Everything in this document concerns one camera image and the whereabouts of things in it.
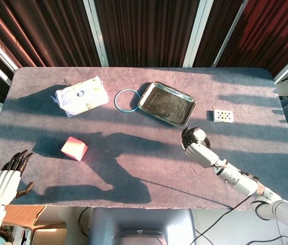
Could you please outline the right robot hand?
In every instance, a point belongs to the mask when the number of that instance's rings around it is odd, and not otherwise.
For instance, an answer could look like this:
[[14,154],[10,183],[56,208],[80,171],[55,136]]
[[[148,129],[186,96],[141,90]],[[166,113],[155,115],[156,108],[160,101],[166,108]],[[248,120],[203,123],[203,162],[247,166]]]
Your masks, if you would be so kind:
[[207,136],[204,142],[197,143],[193,135],[194,128],[187,127],[181,133],[181,145],[185,154],[203,168],[215,166],[219,160],[218,155],[211,150]]

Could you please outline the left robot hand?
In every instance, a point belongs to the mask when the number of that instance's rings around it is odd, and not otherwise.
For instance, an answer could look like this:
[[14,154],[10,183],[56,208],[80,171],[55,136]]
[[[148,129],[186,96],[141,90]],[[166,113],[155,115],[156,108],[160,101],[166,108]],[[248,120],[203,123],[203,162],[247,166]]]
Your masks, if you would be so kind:
[[0,170],[0,205],[9,205],[14,199],[28,194],[34,187],[30,182],[23,190],[18,190],[22,174],[33,153],[28,150],[18,152],[12,156]]

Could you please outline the white paper cup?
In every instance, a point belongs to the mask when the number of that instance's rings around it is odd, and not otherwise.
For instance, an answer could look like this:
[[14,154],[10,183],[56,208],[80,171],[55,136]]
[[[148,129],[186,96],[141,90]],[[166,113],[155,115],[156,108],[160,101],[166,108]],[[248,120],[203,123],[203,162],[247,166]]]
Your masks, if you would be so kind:
[[197,141],[197,143],[202,143],[206,139],[205,132],[202,129],[200,129],[199,127],[195,127],[194,128],[193,135],[194,135],[195,140]]

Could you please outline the robot base body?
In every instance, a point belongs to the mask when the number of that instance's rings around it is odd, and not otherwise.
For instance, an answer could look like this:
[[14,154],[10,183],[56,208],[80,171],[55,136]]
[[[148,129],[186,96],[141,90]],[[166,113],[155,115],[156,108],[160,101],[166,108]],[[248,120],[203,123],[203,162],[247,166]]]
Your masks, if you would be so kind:
[[196,245],[190,209],[94,208],[87,245]]

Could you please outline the cardboard box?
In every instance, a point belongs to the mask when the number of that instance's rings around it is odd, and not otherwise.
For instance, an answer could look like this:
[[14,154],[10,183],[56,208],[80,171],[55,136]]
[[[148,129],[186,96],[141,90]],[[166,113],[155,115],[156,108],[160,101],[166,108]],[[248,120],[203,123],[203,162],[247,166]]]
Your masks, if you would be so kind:
[[46,206],[9,205],[3,226],[12,227],[5,245],[64,245],[67,235],[65,222],[40,220]]

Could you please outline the metal rectangular tray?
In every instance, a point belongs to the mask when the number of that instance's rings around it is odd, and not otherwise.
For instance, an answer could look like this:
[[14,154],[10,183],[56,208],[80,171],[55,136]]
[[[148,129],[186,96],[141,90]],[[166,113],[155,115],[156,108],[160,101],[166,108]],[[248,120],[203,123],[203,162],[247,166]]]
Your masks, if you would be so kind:
[[190,95],[160,82],[150,83],[138,101],[140,110],[176,127],[188,123],[196,105]]

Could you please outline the grey tablecloth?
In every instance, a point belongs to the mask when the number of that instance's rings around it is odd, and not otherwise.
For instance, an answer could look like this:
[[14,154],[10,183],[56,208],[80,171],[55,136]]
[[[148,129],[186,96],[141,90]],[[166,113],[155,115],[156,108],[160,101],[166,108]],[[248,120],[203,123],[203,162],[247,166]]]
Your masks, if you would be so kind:
[[[50,96],[99,76],[109,102],[73,117]],[[288,200],[288,126],[272,75],[262,68],[24,67],[0,114],[0,169],[23,150],[33,152],[20,189],[33,190],[15,204],[224,209],[249,202],[191,160],[181,147],[181,127],[141,110],[151,82],[192,96],[188,122],[200,127],[217,155],[256,175]],[[212,106],[233,111],[234,122],[214,122]],[[88,147],[81,162],[61,152],[68,137]]]

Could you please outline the pink foam cube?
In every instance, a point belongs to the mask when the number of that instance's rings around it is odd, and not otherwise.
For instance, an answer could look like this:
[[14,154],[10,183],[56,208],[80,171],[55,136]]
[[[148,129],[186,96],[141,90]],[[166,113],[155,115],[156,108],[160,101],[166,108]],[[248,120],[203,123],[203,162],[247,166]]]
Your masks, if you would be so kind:
[[67,141],[61,148],[61,152],[64,153],[66,156],[78,162],[81,162],[87,149],[88,147],[85,145],[84,142],[73,137],[68,137]]

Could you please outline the white tissue pack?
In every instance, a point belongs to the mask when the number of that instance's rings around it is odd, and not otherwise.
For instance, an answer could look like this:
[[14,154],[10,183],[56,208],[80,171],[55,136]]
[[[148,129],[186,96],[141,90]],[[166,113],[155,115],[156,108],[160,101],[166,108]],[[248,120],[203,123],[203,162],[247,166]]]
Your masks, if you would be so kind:
[[73,117],[109,102],[108,93],[99,76],[57,90],[50,96],[68,117]]

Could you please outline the dark red curtain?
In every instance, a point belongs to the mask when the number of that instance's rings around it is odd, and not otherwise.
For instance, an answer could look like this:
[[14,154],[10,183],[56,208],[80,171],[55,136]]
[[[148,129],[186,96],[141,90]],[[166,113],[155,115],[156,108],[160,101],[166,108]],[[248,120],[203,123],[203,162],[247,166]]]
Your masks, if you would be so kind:
[[0,0],[0,58],[22,67],[288,65],[288,0]]

